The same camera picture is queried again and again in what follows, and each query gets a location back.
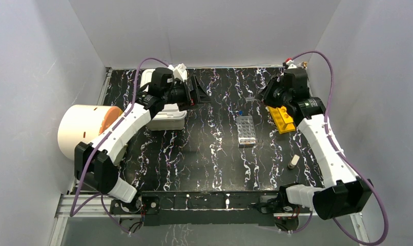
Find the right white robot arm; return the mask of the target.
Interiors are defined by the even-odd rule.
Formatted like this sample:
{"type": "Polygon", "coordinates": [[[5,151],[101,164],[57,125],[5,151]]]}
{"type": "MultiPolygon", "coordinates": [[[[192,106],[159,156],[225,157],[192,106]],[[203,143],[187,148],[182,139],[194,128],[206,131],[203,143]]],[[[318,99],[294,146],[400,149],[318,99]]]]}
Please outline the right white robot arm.
{"type": "Polygon", "coordinates": [[[298,129],[304,135],[324,180],[323,188],[281,186],[278,207],[284,212],[306,207],[323,220],[361,212],[371,196],[370,187],[341,158],[343,151],[333,147],[335,136],[325,122],[326,108],[320,98],[310,95],[307,80],[304,68],[288,68],[256,96],[268,106],[279,133],[298,129]]]}

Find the white bin lid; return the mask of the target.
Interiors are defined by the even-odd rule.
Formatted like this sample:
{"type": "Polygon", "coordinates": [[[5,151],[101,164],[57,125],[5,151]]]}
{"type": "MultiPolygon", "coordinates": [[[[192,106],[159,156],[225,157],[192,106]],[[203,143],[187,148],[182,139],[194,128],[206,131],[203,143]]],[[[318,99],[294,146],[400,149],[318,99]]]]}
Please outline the white bin lid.
{"type": "MultiPolygon", "coordinates": [[[[146,69],[141,72],[140,86],[144,86],[146,83],[149,83],[152,78],[152,73],[155,69],[146,69]]],[[[186,111],[180,111],[177,104],[166,104],[164,109],[157,113],[153,121],[159,120],[181,120],[184,119],[187,115],[186,111]]]]}

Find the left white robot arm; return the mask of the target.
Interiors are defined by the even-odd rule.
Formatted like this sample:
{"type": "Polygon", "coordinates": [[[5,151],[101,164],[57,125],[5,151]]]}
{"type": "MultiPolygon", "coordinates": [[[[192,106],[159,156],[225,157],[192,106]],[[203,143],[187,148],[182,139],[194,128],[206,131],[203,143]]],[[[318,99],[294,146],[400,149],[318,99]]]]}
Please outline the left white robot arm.
{"type": "Polygon", "coordinates": [[[74,175],[94,190],[122,201],[129,213],[137,213],[142,199],[137,189],[119,177],[117,156],[131,138],[165,105],[176,104],[178,110],[197,108],[211,102],[195,75],[184,79],[179,68],[158,67],[150,82],[136,93],[135,101],[103,133],[89,143],[79,142],[74,149],[74,175]]]}

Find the metal perforated tube rack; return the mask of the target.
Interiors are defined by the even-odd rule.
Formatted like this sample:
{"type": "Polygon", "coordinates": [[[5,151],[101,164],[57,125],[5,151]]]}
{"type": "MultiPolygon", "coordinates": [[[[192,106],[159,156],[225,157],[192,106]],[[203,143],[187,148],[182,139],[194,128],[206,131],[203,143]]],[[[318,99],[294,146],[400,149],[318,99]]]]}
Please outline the metal perforated tube rack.
{"type": "Polygon", "coordinates": [[[238,146],[240,148],[252,147],[257,143],[252,116],[237,116],[236,126],[238,131],[238,146]]]}

